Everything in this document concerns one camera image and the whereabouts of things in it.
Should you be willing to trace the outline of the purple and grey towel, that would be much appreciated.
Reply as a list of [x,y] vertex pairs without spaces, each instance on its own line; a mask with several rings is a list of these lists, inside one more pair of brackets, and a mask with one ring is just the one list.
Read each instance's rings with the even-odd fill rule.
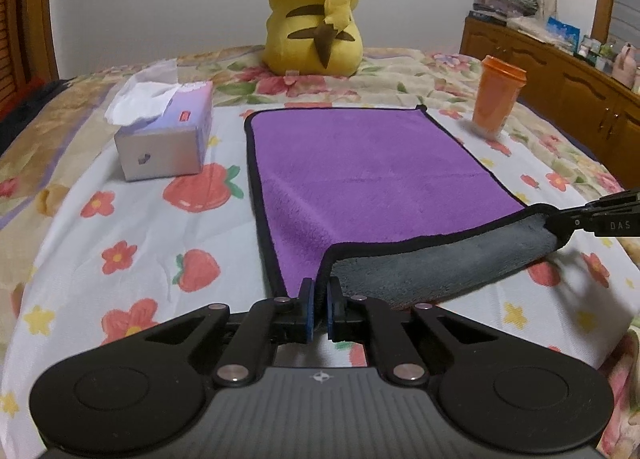
[[403,309],[461,297],[564,247],[555,207],[527,206],[422,108],[280,109],[245,123],[271,291]]

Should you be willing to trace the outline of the wooden sideboard cabinet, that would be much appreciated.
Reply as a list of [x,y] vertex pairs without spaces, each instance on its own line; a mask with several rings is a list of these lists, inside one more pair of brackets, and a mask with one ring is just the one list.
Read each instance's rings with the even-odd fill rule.
[[585,148],[625,188],[639,186],[639,96],[585,61],[506,26],[465,18],[460,52],[526,71],[518,101]]

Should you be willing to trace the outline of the pink kettle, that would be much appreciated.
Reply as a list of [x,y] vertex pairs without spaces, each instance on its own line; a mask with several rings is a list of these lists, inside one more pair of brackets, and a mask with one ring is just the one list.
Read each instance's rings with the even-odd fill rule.
[[612,78],[629,89],[634,88],[636,81],[638,68],[636,55],[637,49],[634,45],[626,43],[613,63]]

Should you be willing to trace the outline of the white fruit print cloth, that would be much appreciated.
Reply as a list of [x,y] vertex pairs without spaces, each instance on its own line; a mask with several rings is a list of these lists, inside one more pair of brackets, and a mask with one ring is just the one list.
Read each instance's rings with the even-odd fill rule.
[[[484,141],[462,113],[425,111],[523,204],[579,203],[574,188],[554,188],[548,168],[508,136]],[[214,110],[221,142],[196,175],[126,182],[107,146],[73,185],[35,259],[6,354],[1,444],[8,457],[43,451],[28,397],[47,367],[210,302],[242,312],[267,295],[244,132],[255,113]]]

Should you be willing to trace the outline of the orange plastic cup with lid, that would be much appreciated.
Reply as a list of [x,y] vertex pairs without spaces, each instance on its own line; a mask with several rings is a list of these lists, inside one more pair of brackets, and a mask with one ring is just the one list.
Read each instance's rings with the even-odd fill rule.
[[474,130],[486,139],[497,139],[526,83],[524,69],[487,55],[472,116]]

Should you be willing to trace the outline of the blue white packet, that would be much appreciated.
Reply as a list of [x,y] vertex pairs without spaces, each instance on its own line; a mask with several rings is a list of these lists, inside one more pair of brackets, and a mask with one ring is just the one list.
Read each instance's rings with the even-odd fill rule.
[[546,23],[546,31],[553,38],[552,43],[563,52],[573,55],[579,46],[580,29],[562,22],[554,17],[549,17]]

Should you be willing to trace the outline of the pink tissue box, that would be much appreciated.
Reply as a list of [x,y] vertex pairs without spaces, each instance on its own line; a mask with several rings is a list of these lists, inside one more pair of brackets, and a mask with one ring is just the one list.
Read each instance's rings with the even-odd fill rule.
[[212,125],[213,84],[129,81],[105,120],[128,182],[201,172]]

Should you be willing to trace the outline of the yellow Pikachu plush toy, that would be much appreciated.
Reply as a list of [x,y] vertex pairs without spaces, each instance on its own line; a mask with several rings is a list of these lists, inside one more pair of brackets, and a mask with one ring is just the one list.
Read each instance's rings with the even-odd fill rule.
[[275,74],[351,76],[362,60],[358,0],[268,0],[265,65]]

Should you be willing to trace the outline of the floral bed blanket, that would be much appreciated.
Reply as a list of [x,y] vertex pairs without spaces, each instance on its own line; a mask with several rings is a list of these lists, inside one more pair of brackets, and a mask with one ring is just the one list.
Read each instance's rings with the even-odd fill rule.
[[[2,154],[1,380],[42,242],[73,185],[107,146],[114,146],[113,127],[103,115],[133,75],[134,67],[121,67],[70,81],[45,104],[32,107],[32,122]],[[275,76],[262,65],[259,47],[238,47],[183,57],[178,75],[184,83],[212,83],[214,110],[424,104],[427,109],[460,112],[466,123],[475,101],[480,63],[462,55],[380,48],[366,52],[351,78]],[[554,188],[574,188],[580,196],[576,205],[620,188],[604,166],[524,106],[514,108],[502,136],[543,163]],[[212,127],[207,151],[220,142]]]

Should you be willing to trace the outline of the wooden slatted wardrobe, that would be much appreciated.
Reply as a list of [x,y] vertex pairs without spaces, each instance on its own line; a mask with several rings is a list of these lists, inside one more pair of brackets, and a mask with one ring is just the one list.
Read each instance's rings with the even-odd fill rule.
[[50,0],[1,0],[1,116],[58,78]]

